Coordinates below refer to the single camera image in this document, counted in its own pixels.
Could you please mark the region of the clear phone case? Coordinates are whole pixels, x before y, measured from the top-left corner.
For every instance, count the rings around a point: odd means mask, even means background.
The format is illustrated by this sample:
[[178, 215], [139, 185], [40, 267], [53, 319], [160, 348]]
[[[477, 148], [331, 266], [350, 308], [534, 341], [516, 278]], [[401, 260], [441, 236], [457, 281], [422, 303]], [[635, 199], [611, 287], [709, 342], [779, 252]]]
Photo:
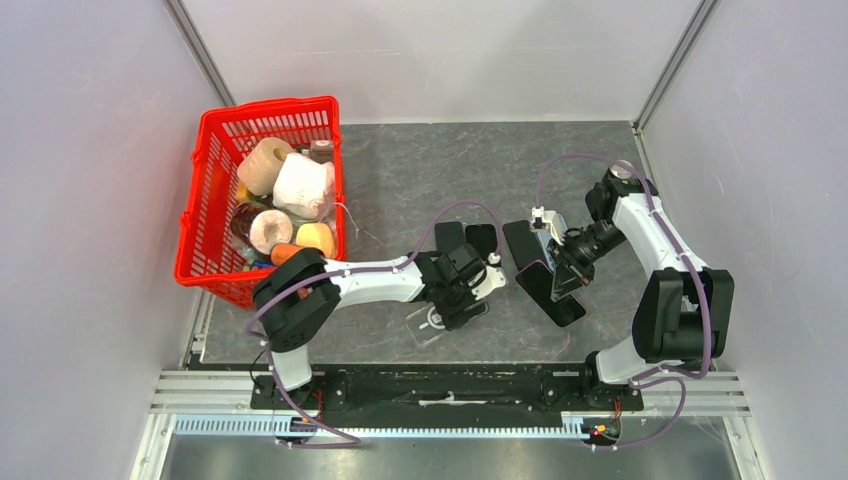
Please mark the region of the clear phone case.
[[449, 333], [442, 316], [432, 305], [414, 310], [405, 317], [404, 325], [418, 347], [429, 346]]

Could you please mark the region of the black smartphone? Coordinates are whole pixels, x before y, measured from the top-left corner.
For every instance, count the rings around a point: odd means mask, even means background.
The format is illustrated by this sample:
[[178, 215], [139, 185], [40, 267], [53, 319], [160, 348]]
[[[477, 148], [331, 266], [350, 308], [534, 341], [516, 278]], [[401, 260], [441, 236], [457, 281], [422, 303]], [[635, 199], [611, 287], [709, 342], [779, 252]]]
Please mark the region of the black smartphone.
[[548, 267], [541, 244], [531, 230], [528, 220], [505, 223], [502, 226], [502, 232], [518, 270], [523, 270], [534, 263], [541, 263]]

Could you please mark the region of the blue smartphone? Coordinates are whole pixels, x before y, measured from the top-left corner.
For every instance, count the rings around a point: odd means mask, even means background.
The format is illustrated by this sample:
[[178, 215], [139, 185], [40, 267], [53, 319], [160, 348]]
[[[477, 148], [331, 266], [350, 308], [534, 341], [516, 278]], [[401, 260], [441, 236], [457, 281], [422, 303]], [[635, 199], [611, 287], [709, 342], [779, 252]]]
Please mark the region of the blue smartphone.
[[433, 229], [435, 249], [450, 254], [466, 243], [464, 225], [460, 221], [440, 222]]

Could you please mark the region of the black phone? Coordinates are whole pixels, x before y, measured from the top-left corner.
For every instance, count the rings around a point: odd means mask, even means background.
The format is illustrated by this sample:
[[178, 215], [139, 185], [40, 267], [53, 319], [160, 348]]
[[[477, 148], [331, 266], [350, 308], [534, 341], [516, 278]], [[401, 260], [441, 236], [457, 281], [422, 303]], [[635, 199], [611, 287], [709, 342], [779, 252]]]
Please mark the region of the black phone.
[[465, 226], [464, 233], [466, 242], [481, 259], [487, 260], [491, 254], [497, 252], [498, 237], [493, 224], [469, 224]]

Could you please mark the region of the light blue phone case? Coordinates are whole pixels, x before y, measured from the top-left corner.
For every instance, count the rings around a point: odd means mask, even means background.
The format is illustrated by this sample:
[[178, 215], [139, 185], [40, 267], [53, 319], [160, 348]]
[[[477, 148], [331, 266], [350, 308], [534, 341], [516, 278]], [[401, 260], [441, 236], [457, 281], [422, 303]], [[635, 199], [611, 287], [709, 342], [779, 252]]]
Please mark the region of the light blue phone case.
[[548, 230], [539, 230], [534, 232], [534, 236], [536, 238], [537, 243], [540, 246], [542, 254], [544, 256], [548, 256], [548, 245], [549, 242], [553, 239], [551, 233]]

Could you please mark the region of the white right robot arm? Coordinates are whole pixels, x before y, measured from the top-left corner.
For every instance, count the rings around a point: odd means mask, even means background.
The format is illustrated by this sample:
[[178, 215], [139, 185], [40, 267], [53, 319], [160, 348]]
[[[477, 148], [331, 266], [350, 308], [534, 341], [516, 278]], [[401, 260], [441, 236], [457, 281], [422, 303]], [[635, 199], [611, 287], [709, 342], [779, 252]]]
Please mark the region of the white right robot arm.
[[579, 400], [601, 409], [617, 385], [646, 387], [660, 373], [700, 379], [722, 354], [734, 280], [713, 269], [685, 243], [665, 214], [658, 191], [626, 161], [613, 163], [585, 202], [592, 223], [568, 228], [553, 210], [536, 205], [531, 226], [546, 231], [554, 263], [551, 297], [560, 300], [594, 279], [594, 264], [623, 243], [639, 260], [647, 283], [630, 335], [594, 353], [577, 382]]

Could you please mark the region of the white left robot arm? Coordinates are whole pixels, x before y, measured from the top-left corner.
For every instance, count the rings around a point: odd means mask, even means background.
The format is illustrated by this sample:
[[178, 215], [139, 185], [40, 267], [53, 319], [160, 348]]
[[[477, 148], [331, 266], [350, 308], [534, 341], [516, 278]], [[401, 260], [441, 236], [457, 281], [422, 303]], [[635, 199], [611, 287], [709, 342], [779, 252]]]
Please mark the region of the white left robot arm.
[[337, 310], [370, 303], [425, 303], [447, 330], [486, 313], [487, 297], [505, 287], [499, 255], [482, 258], [468, 243], [448, 253], [414, 251], [374, 262], [327, 259], [304, 248], [252, 292], [253, 320], [270, 352], [275, 394], [290, 408], [314, 393], [308, 345]]

